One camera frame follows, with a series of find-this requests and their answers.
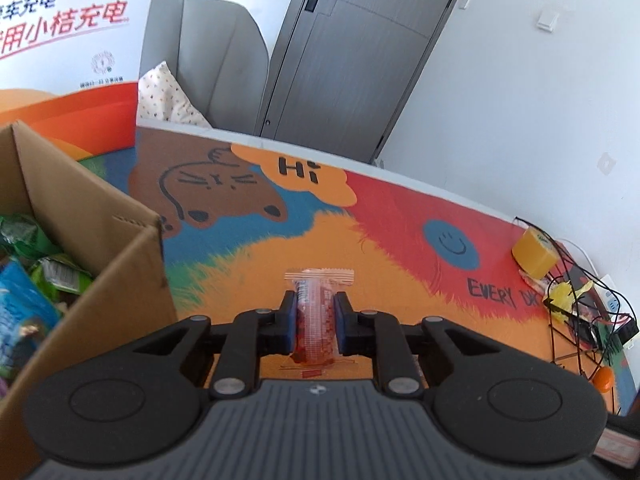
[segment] yellow object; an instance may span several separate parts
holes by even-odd
[[[551,300],[554,306],[558,307],[561,310],[564,310],[566,313],[571,314],[573,305],[575,303],[575,298],[580,298],[588,290],[591,290],[593,287],[593,282],[589,280],[585,285],[582,286],[579,290],[575,291],[574,294],[571,291],[571,285],[568,282],[558,283],[550,292],[548,298]]]
[[[524,232],[511,254],[522,270],[535,280],[544,278],[560,259],[548,238],[533,227]]]
[[[553,319],[555,319],[558,323],[561,323],[561,324],[569,319],[568,316],[566,316],[565,314],[562,314],[562,312],[558,312],[556,310],[552,310],[551,311],[551,317],[553,317]]]

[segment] black cable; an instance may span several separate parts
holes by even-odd
[[[588,303],[584,303],[584,302],[583,302],[583,301],[581,301],[581,300],[578,300],[578,303],[580,303],[582,306],[585,306],[586,308],[590,308],[590,309],[593,309],[593,308],[594,308],[594,307],[593,307],[593,306],[591,306],[590,304],[588,304]],[[622,318],[625,318],[625,317],[628,317],[629,319],[633,319],[633,318],[634,318],[631,314],[627,314],[626,312],[622,312],[621,314],[619,314],[619,313],[617,313],[617,312],[613,312],[613,311],[611,311],[611,310],[607,310],[607,309],[605,309],[604,311],[605,311],[607,314],[611,314],[612,316],[615,316],[616,314],[618,314],[618,315],[619,315],[620,317],[622,317]],[[612,321],[607,321],[607,320],[606,320],[606,319],[604,319],[602,316],[596,316],[594,319],[601,319],[601,320],[603,320],[603,321],[602,321],[602,322],[603,322],[603,324],[612,324],[612,325],[614,324]]]
[[[620,316],[620,308],[622,307],[622,304],[620,303],[620,300],[618,299],[618,296],[620,296],[620,298],[623,298],[623,300],[625,300],[625,303],[628,304],[629,309],[631,310],[634,319],[638,320],[638,318],[636,317],[636,313],[633,309],[633,307],[631,306],[631,303],[629,302],[629,300],[620,292],[613,290],[612,288],[610,288],[610,286],[606,285],[602,280],[600,280],[597,276],[594,276],[591,272],[589,272],[588,270],[586,270],[584,267],[580,266],[575,259],[571,256],[571,254],[568,253],[568,251],[563,248],[558,242],[556,242],[556,240],[549,234],[547,233],[544,229],[538,227],[537,225],[533,224],[532,222],[529,222],[527,220],[525,220],[524,218],[518,217],[516,216],[516,218],[514,218],[515,221],[520,221],[525,223],[526,225],[533,227],[534,229],[537,229],[539,232],[541,232],[549,241],[549,243],[551,243],[554,247],[554,249],[558,252],[558,255],[560,256],[560,259],[562,261],[562,266],[564,267],[564,271],[566,273],[566,277],[568,280],[569,285],[571,286],[571,290],[572,293],[574,294],[574,300],[576,303],[576,309],[577,307],[577,303],[578,303],[578,298],[576,295],[576,291],[575,291],[575,287],[574,284],[571,281],[571,275],[569,274],[569,269],[566,265],[567,262],[571,263],[572,265],[574,265],[575,267],[577,267],[578,269],[580,269],[587,277],[591,278],[595,283],[597,283],[601,288],[604,288],[605,290],[608,290],[609,292],[611,292],[614,297],[618,300],[618,311],[615,313],[615,317],[616,319],[614,320],[614,325],[616,325],[618,323],[618,317]],[[547,287],[547,295],[550,291],[550,286],[551,283],[549,284],[549,286]],[[593,371],[593,373],[591,374],[591,376],[589,377],[589,380],[591,380],[593,378],[593,376],[595,375],[595,373],[599,370],[599,368],[602,366],[602,361],[604,360],[604,358],[607,355],[607,352],[609,351],[609,346],[612,343],[613,340],[613,336],[614,335],[614,331],[611,330],[611,334],[610,337],[607,339],[607,343],[605,345],[604,350],[602,351],[602,357],[600,358],[600,361],[596,364],[596,369]],[[577,349],[577,357],[578,357],[578,371],[580,372],[580,375],[582,375],[582,362],[580,359],[580,337],[579,334],[576,334],[576,349]]]
[[[556,340],[554,338],[554,318],[551,315],[551,308],[549,308],[549,330],[551,331],[551,358],[553,359],[553,363],[556,363]]]
[[[561,274],[560,276],[555,276],[555,277],[553,277],[553,276],[552,276],[551,281],[550,281],[550,282],[549,282],[549,284],[546,286],[546,296],[547,296],[547,297],[549,297],[549,294],[550,294],[550,292],[551,292],[551,286],[552,286],[556,281],[558,281],[558,280],[560,280],[560,279],[562,279],[562,278],[564,278],[564,276],[563,276],[562,274]],[[552,354],[555,356],[556,352],[555,352],[555,348],[554,348],[554,347],[555,347],[555,343],[554,343],[554,329],[553,329],[553,326],[551,325],[551,324],[553,323],[553,322],[552,322],[552,315],[551,315],[551,307],[550,307],[550,306],[548,306],[548,309],[549,309],[549,323],[550,323],[549,327],[550,327],[550,329],[551,329],[551,345],[552,345]],[[569,315],[570,315],[570,316],[572,316],[573,314],[574,314],[574,310],[573,310],[573,308],[572,308],[572,311],[569,313]],[[577,321],[578,325],[576,326],[576,330],[575,330],[575,331],[574,331],[574,330],[572,330],[571,325],[569,325],[568,323],[567,323],[567,325],[569,326],[569,329],[571,330],[571,332],[574,332],[574,336],[575,336],[574,344],[575,344],[575,351],[576,351],[576,355],[575,355],[575,356],[576,356],[576,358],[578,359],[578,373],[579,373],[580,375],[582,375],[583,370],[582,370],[582,361],[581,361],[581,359],[582,359],[582,358],[580,357],[580,352],[582,351],[582,349],[580,348],[580,332],[579,332],[579,331],[580,331],[580,324],[579,324],[579,323],[580,323],[580,313],[579,313],[579,312],[577,313],[577,319],[578,319],[578,321]]]

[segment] cartoon bear drawing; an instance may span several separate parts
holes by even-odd
[[[182,221],[206,229],[223,216],[258,213],[287,220],[273,185],[226,142],[143,129],[137,150],[129,193],[161,215],[164,238],[177,235]]]

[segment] red snack wrapper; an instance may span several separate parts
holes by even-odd
[[[335,289],[337,285],[351,285],[353,271],[307,269],[302,272],[288,272],[285,277],[295,283],[298,296],[296,347],[293,360],[319,368],[333,364],[337,354]]]

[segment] colorful rug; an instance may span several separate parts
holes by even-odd
[[[514,224],[312,160],[159,130],[141,130],[136,150],[84,165],[162,216],[181,317],[221,323],[277,308],[292,288],[286,271],[341,267],[355,272],[347,290],[355,310],[412,324],[443,316],[551,360],[548,313],[511,257],[523,232]],[[557,354],[572,349],[556,344]],[[566,367],[575,370],[575,360]],[[635,391],[623,356],[615,369],[624,413]],[[262,360],[264,377],[303,373],[289,357]],[[322,370],[322,378],[370,375],[365,358]]]

